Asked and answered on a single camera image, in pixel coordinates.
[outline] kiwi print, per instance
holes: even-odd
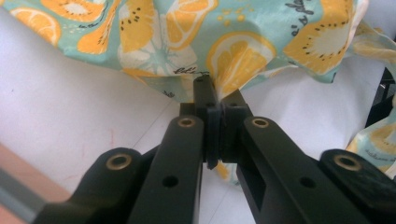
[[[153,37],[152,0],[128,0],[119,11],[120,42],[123,52],[141,49]]]
[[[72,21],[96,21],[104,10],[104,2],[85,0],[41,0],[44,7]]]
[[[323,17],[308,23],[283,49],[286,56],[317,75],[325,75],[344,57],[353,0],[321,0]]]

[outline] white table surface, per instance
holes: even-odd
[[[365,19],[396,35],[396,2]],[[333,84],[287,70],[243,91],[309,156],[345,148],[363,128],[382,63],[348,58]],[[0,143],[72,192],[103,152],[157,146],[178,104],[118,71],[68,59],[0,8]],[[254,223],[242,190],[204,169],[200,223]]]

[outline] orange slice print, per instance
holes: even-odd
[[[61,37],[61,28],[59,23],[49,14],[30,7],[17,7],[12,9],[10,13],[53,46],[57,46]]]
[[[307,24],[283,52],[315,74],[325,75],[341,62],[347,51],[353,1],[320,2],[323,18]]]
[[[41,0],[41,4],[72,21],[95,21],[104,9],[103,3],[96,4],[84,0]]]
[[[147,45],[154,31],[152,0],[129,0],[119,11],[120,42],[123,52],[141,49]]]
[[[247,84],[275,55],[275,47],[255,33],[234,32],[222,36],[206,60],[219,98]]]
[[[120,0],[115,0],[107,12],[105,21],[91,33],[84,35],[77,44],[80,52],[90,54],[101,54],[107,51],[108,36],[110,35],[111,23],[116,15]]]
[[[206,14],[218,0],[178,0],[166,14],[169,49],[183,49],[195,38]]]

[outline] wooden edge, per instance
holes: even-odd
[[[70,197],[70,192],[1,144],[0,155],[0,168],[46,202],[62,202]]]
[[[25,223],[18,217],[15,217],[14,214],[9,212],[1,204],[0,204],[0,218],[1,218],[2,223],[7,223],[7,224],[23,224],[23,223]]]

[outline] lemon print fabric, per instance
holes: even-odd
[[[347,51],[353,0],[320,2],[322,18],[301,29],[283,51],[314,74],[325,75],[341,62]]]
[[[364,21],[357,27],[351,47],[354,54],[380,60],[388,64],[396,62],[394,41],[383,35],[380,29],[372,28]]]
[[[154,5],[150,0],[127,1],[119,11],[122,52],[141,49],[154,35]]]
[[[235,163],[222,163],[219,162],[216,166],[216,171],[218,172],[221,179],[229,182],[233,185],[239,186],[238,177],[236,176],[236,164]]]
[[[0,1],[66,56],[179,102],[191,101],[202,75],[221,99],[290,66],[331,82],[347,50],[367,55],[352,39],[368,0]],[[392,65],[392,55],[379,59]]]
[[[89,2],[85,0],[41,0],[44,7],[73,21],[95,21],[103,9],[104,0]]]
[[[78,41],[78,50],[84,53],[101,54],[107,51],[112,22],[117,13],[120,0],[114,0],[104,21],[94,31],[84,35]]]
[[[218,0],[177,0],[166,14],[170,49],[183,49],[201,27],[205,15],[218,5]]]
[[[207,56],[207,67],[219,98],[244,86],[275,56],[275,47],[255,33],[234,32],[222,36]]]
[[[61,28],[50,14],[30,8],[18,7],[10,11],[11,15],[41,35],[53,46],[57,46],[61,37]]]
[[[359,154],[386,173],[396,162],[396,110],[393,108],[389,117],[358,132],[346,150]]]

